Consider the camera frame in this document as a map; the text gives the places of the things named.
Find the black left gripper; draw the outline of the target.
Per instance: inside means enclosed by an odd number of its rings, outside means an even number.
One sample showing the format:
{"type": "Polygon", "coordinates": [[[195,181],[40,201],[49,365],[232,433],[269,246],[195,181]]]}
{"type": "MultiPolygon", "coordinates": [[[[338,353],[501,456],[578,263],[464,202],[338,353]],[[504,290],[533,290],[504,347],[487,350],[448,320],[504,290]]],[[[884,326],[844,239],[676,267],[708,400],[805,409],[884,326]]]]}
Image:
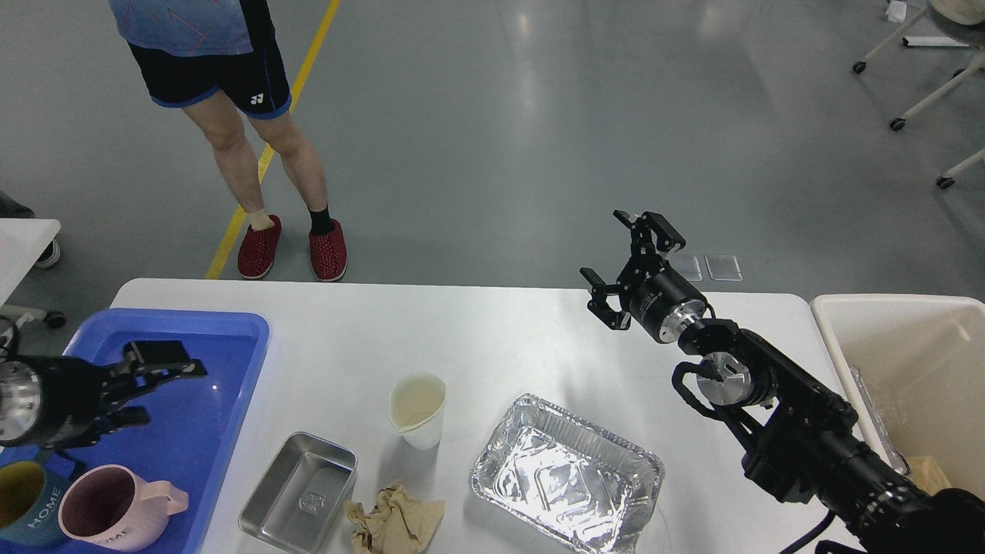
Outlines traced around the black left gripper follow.
{"type": "Polygon", "coordinates": [[[121,361],[93,365],[71,355],[16,355],[2,362],[4,448],[78,448],[151,422],[143,406],[108,413],[104,397],[139,397],[162,383],[208,375],[179,340],[131,341],[121,361]]]}

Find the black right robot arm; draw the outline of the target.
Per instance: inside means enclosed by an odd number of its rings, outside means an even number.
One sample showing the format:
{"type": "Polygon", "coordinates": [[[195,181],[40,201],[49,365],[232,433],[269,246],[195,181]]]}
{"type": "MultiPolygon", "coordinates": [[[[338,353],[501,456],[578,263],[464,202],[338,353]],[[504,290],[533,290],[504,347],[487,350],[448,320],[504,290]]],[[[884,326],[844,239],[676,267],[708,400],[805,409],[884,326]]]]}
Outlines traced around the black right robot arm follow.
{"type": "Polygon", "coordinates": [[[820,534],[844,523],[862,553],[981,553],[983,501],[946,488],[925,493],[856,439],[858,414],[846,399],[759,334],[718,319],[696,288],[668,262],[685,239],[660,214],[616,210],[629,229],[630,255],[608,284],[581,268],[588,309],[609,329],[636,320],[655,341],[675,343],[689,360],[671,383],[701,416],[723,423],[743,447],[742,467],[779,502],[818,498],[827,513],[786,551],[813,545],[816,553],[851,548],[820,534]]]}

